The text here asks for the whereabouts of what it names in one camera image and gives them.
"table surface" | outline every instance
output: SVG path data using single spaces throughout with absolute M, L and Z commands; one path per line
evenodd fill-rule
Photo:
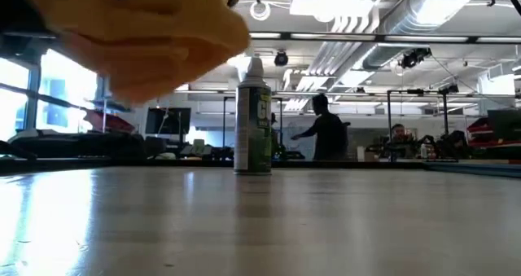
M 419 170 L 0 177 L 1 275 L 516 275 L 521 181 Z

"person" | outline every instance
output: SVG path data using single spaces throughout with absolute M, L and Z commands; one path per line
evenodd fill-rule
M 337 115 L 329 112 L 328 105 L 324 94 L 313 97 L 313 111 L 318 118 L 310 129 L 291 138 L 296 141 L 316 134 L 314 160 L 342 160 L 346 155 L 346 127 Z
M 385 155 L 391 155 L 393 158 L 414 158 L 418 149 L 412 134 L 407 134 L 402 124 L 393 125 L 391 131 L 392 137 L 386 146 Z
M 275 156 L 278 151 L 278 136 L 274 129 L 274 123 L 277 122 L 275 113 L 271 112 L 271 156 Z

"aerosol can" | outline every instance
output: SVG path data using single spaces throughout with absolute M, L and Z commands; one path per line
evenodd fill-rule
M 262 60 L 251 58 L 236 91 L 236 174 L 271 174 L 271 89 L 263 80 Z

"man in black shirt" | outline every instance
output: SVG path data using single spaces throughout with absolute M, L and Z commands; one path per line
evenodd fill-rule
M 340 118 L 329 112 L 324 94 L 313 97 L 313 111 L 318 116 L 313 126 L 297 134 L 292 140 L 317 135 L 314 160 L 343 160 L 345 158 L 348 134 Z

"security camera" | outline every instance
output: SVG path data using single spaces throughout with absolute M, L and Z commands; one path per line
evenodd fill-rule
M 280 50 L 275 56 L 275 66 L 286 66 L 289 59 L 287 58 L 286 51 Z

